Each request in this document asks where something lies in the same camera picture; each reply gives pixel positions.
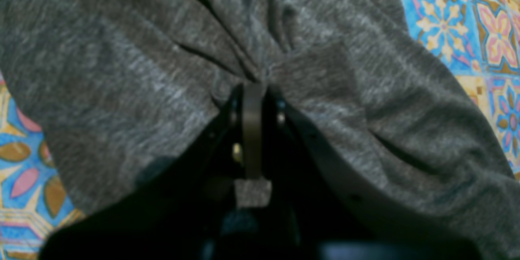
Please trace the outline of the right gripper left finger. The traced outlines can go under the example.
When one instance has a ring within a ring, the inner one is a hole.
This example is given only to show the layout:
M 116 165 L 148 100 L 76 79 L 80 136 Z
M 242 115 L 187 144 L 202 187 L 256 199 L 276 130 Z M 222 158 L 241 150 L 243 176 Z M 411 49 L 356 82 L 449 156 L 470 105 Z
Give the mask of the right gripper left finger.
M 54 232 L 41 260 L 200 258 L 228 209 L 265 205 L 259 84 L 239 85 L 178 158 L 135 192 Z

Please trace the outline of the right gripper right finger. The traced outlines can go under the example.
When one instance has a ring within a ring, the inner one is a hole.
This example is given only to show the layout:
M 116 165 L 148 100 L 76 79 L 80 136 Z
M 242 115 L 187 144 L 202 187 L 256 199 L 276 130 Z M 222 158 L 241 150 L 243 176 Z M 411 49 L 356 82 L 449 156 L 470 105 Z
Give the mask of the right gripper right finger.
M 480 260 L 470 240 L 385 195 L 278 88 L 262 99 L 262 171 L 316 260 Z

